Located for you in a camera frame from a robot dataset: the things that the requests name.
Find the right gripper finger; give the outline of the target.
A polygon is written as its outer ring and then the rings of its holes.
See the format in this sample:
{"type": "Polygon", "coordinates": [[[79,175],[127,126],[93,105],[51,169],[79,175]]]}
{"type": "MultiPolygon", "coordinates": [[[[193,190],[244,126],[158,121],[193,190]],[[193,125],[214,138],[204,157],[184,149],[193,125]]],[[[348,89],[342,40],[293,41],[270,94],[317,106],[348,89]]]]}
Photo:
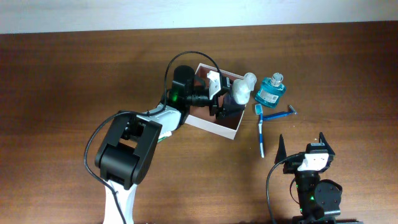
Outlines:
{"type": "Polygon", "coordinates": [[[332,155],[332,156],[335,155],[334,150],[328,144],[328,142],[326,141],[326,138],[322,132],[319,133],[319,143],[323,143],[325,145],[325,148],[326,148],[327,152],[329,153],[329,155],[332,155]]]}
{"type": "Polygon", "coordinates": [[[286,149],[285,149],[285,143],[284,143],[284,138],[283,135],[279,135],[279,145],[278,145],[278,150],[275,156],[275,161],[274,164],[278,164],[279,162],[283,161],[284,159],[287,158],[286,154],[286,149]]]}

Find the clear hand soap pump bottle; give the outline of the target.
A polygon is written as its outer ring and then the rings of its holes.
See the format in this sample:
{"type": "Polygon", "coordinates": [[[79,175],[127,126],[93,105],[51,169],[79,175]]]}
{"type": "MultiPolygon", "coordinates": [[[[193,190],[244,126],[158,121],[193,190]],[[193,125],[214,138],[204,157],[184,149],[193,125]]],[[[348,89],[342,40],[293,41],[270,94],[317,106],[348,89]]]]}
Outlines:
{"type": "Polygon", "coordinates": [[[230,93],[223,98],[223,106],[227,110],[245,109],[256,82],[257,77],[251,72],[246,73],[243,79],[233,80],[230,93]]]}

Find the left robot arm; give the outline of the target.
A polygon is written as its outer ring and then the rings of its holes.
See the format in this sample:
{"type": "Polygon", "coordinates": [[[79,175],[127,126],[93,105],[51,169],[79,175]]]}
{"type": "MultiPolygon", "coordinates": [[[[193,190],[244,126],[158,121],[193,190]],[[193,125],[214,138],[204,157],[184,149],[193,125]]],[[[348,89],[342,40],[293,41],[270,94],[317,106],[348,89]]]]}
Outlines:
{"type": "Polygon", "coordinates": [[[119,111],[95,156],[97,179],[106,189],[105,223],[133,223],[137,186],[146,176],[155,148],[184,123],[234,138],[256,76],[235,75],[200,64],[174,70],[172,86],[146,113],[119,111]]]}

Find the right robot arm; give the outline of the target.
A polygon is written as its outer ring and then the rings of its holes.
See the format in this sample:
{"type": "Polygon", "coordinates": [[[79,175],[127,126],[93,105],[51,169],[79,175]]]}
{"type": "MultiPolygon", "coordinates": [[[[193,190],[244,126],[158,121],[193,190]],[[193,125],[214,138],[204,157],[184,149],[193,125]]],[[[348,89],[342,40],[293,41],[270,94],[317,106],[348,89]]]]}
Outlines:
{"type": "Polygon", "coordinates": [[[294,175],[290,184],[297,189],[300,215],[292,217],[289,221],[291,224],[359,223],[355,219],[336,219],[341,214],[343,188],[330,179],[320,177],[330,167],[335,152],[323,133],[319,134],[318,139],[316,143],[307,144],[305,151],[288,156],[284,138],[280,136],[274,166],[269,171],[266,182],[269,183],[272,172],[281,164],[284,166],[284,174],[294,175]]]}

